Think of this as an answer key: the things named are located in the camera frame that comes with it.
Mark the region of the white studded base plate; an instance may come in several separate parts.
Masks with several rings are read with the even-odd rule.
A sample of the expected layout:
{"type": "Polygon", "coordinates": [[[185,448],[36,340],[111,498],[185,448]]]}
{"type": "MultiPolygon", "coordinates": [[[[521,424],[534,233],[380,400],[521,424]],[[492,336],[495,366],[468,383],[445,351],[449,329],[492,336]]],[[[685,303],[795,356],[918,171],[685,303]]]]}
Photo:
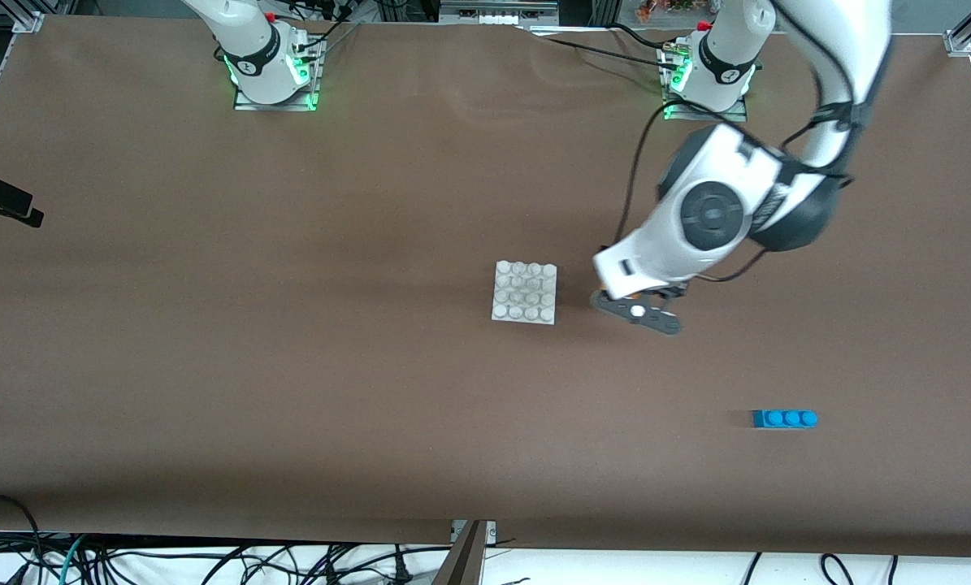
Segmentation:
{"type": "Polygon", "coordinates": [[[553,325],[557,284],[558,266],[555,264],[496,262],[490,319],[553,325]]]}

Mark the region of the blue toy block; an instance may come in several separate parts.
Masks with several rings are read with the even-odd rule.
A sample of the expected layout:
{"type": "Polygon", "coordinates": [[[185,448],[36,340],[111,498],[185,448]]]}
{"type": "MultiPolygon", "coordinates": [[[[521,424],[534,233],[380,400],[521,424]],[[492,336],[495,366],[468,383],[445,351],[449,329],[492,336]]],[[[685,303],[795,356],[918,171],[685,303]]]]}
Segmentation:
{"type": "Polygon", "coordinates": [[[818,426],[818,422],[818,414],[808,409],[756,409],[752,411],[752,425],[756,429],[813,429],[818,426]]]}

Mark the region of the white power strip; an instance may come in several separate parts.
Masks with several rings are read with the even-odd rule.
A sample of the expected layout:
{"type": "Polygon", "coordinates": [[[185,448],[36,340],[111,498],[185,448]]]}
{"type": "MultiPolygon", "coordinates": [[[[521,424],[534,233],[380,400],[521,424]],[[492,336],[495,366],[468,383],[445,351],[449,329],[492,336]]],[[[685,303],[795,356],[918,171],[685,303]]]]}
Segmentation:
{"type": "Polygon", "coordinates": [[[440,0],[440,24],[558,26],[558,0],[440,0]]]}

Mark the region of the brown table cover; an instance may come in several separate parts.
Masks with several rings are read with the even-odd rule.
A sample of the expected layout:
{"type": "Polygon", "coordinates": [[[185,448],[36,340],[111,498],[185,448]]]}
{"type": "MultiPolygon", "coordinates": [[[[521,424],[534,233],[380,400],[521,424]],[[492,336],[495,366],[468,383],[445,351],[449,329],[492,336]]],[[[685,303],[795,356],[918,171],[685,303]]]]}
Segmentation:
{"type": "Polygon", "coordinates": [[[826,233],[590,304],[660,97],[505,26],[337,31],[236,111],[196,19],[57,16],[0,79],[0,493],[46,530],[971,556],[971,63],[903,36],[826,233]],[[495,265],[556,321],[492,321],[495,265]],[[818,426],[756,429],[756,409],[818,426]]]}

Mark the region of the aluminium profile post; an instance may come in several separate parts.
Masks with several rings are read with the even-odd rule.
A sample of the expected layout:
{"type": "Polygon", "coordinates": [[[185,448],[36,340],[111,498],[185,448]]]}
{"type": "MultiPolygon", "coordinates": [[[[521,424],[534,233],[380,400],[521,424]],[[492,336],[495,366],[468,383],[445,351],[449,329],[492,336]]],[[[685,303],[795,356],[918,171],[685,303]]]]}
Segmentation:
{"type": "Polygon", "coordinates": [[[470,525],[449,548],[431,585],[480,585],[488,548],[483,522],[470,521],[470,525]]]}

